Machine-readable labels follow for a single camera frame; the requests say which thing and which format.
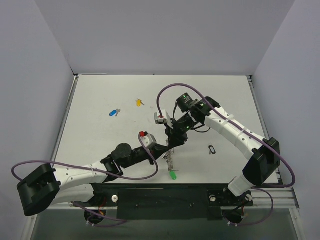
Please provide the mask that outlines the large metal keyring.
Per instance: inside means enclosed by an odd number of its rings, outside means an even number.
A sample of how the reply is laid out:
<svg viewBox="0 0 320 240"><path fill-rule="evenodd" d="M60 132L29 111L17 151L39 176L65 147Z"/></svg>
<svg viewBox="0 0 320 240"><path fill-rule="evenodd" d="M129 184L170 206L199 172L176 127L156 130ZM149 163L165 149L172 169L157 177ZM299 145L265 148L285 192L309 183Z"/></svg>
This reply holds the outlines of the large metal keyring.
<svg viewBox="0 0 320 240"><path fill-rule="evenodd" d="M166 152L163 155L163 159L166 161L167 163L167 169L169 172L174 170L174 162L173 162L173 154L174 154L175 150L174 149L170 149L168 152Z"/></svg>

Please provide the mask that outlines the black tag key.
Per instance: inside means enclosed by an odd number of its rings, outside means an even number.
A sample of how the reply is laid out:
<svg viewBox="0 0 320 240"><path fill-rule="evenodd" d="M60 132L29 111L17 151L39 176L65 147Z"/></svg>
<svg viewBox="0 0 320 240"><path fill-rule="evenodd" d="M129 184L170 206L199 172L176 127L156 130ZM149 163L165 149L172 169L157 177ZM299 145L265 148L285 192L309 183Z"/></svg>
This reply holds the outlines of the black tag key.
<svg viewBox="0 0 320 240"><path fill-rule="evenodd" d="M209 154L210 155L215 155L217 153L216 149L214 148L214 145L212 143L208 144L208 149L209 149Z"/></svg>

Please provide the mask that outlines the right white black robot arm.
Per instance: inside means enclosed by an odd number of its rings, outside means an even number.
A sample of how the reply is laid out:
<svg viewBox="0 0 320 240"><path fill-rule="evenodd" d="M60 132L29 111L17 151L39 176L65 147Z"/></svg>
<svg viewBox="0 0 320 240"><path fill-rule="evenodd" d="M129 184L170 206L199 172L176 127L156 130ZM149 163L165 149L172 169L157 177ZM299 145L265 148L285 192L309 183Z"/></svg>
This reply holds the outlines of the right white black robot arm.
<svg viewBox="0 0 320 240"><path fill-rule="evenodd" d="M241 174L223 192L226 203L236 204L250 188L263 185L280 166L279 142L248 130L211 97L193 100L188 93L184 93L175 101L175 105L184 115L178 120L171 118L171 123L166 124L165 133L170 148L184 145L188 140L187 132L197 124L202 124L222 135L247 159Z"/></svg>

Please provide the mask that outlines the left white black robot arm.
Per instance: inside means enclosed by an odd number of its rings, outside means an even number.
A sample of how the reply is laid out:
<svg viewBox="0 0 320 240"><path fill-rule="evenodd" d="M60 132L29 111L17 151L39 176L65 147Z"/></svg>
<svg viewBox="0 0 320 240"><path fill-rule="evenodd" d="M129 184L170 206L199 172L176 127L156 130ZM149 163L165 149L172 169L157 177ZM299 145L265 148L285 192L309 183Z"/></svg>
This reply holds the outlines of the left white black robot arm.
<svg viewBox="0 0 320 240"><path fill-rule="evenodd" d="M25 216L46 210L59 192L82 185L103 184L123 178L122 169L149 160L156 160L169 151L169 147L152 144L132 149L127 143L119 144L106 158L85 166L56 162L44 163L20 180L17 190Z"/></svg>

